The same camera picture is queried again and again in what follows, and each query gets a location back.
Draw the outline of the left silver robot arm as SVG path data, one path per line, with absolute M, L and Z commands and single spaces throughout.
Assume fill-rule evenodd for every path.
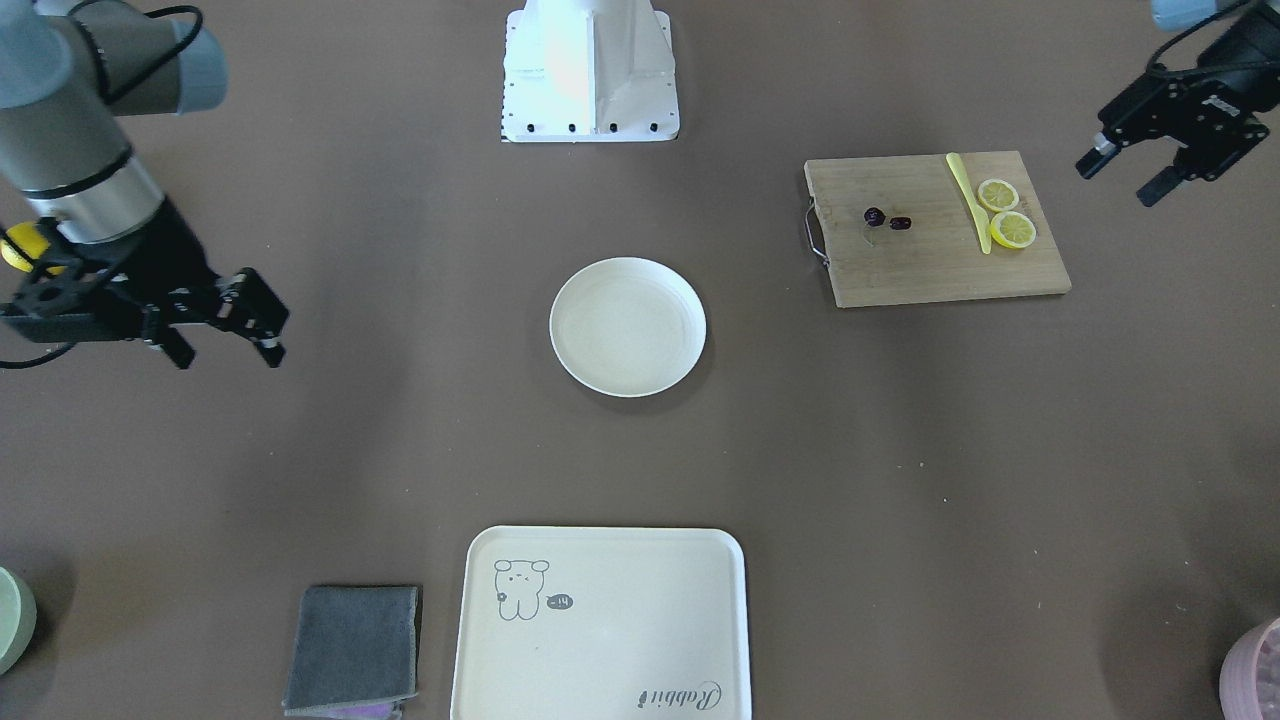
M 1097 176 L 1123 149 L 1156 138 L 1178 145 L 1170 165 L 1137 192 L 1146 208 L 1192 181 L 1215 182 L 1262 143 L 1260 115 L 1279 101 L 1279 10 L 1275 1 L 1152 1 L 1153 22 L 1174 36 L 1143 72 L 1098 113 L 1094 146 L 1076 164 Z M 1164 54 L 1216 20 L 1230 26 L 1189 69 L 1171 69 Z

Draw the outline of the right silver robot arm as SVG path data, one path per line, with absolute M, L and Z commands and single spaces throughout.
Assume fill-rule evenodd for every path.
M 271 368 L 289 316 L 252 268 L 223 275 L 120 126 L 227 95 L 225 54 L 191 4 L 5 1 L 3 178 L 35 222 L 3 229 L 22 273 L 3 323 L 47 346 L 141 341 L 186 369 L 183 325 L 247 340 Z

